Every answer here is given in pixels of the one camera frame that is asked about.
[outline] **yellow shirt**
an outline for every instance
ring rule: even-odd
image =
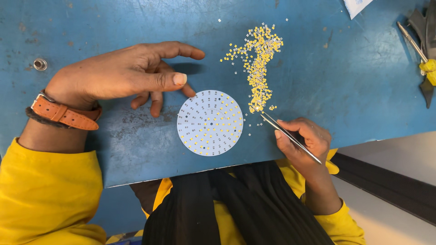
[[[277,162],[287,183],[300,197],[304,178],[285,160]],[[329,171],[337,167],[328,163]],[[172,184],[164,179],[153,209]],[[14,140],[0,165],[0,245],[101,245],[106,233],[87,224],[102,192],[95,151],[80,154],[37,152]],[[364,245],[363,230],[343,204],[335,214],[315,216],[338,245]],[[215,202],[222,244],[245,244],[225,205]]]

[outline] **circular led circuit board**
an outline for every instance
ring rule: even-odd
[[[180,140],[193,153],[217,156],[230,150],[241,137],[241,108],[229,95],[204,90],[189,98],[179,111]]]

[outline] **brown leather watch strap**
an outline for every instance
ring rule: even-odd
[[[33,104],[33,111],[54,122],[60,122],[77,129],[97,130],[95,122],[102,114],[101,106],[93,111],[81,111],[50,102],[43,96],[38,96]]]

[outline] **blue table surface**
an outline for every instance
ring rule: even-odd
[[[3,1],[0,154],[20,135],[24,108],[60,68],[137,43],[178,40],[204,50],[206,58],[167,62],[188,73],[196,91],[223,91],[241,105],[249,114],[241,139],[215,157],[187,150],[176,130],[186,100],[180,92],[165,94],[157,119],[150,103],[134,111],[131,98],[102,101],[100,129],[90,133],[87,148],[97,150],[104,187],[283,157],[272,127],[255,126],[262,119],[248,111],[251,87],[242,66],[219,62],[229,43],[244,44],[247,30],[262,22],[275,24],[284,42],[266,76],[273,90],[267,106],[277,105],[279,118],[315,121],[329,129],[332,148],[436,130],[436,105],[426,109],[418,88],[418,56],[395,24],[426,5],[375,0],[350,20],[341,0]],[[47,70],[31,68],[38,57],[47,60]]]

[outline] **right hand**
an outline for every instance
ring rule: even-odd
[[[180,42],[138,44],[79,61],[61,69],[45,92],[56,102],[74,109],[90,110],[97,99],[115,99],[137,95],[133,109],[152,99],[150,113],[159,116],[162,92],[181,90],[186,96],[195,92],[187,84],[186,74],[174,70],[161,59],[176,56],[196,60],[204,52]]]
[[[306,152],[295,147],[284,133],[276,130],[277,146],[291,161],[295,169],[307,180],[316,179],[320,174],[328,174],[325,162],[330,150],[330,133],[309,119],[302,117],[288,122],[282,120],[277,120],[277,122],[286,130],[297,131],[304,137],[307,149],[323,163],[320,165],[315,162]]]

